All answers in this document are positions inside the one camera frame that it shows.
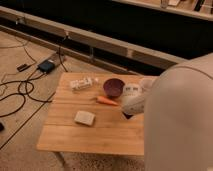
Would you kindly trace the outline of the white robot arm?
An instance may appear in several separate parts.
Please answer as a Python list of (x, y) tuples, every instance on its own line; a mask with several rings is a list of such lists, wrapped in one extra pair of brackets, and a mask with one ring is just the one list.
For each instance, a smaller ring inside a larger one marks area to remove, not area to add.
[(122, 112), (144, 115), (145, 171), (213, 171), (213, 52), (169, 68)]

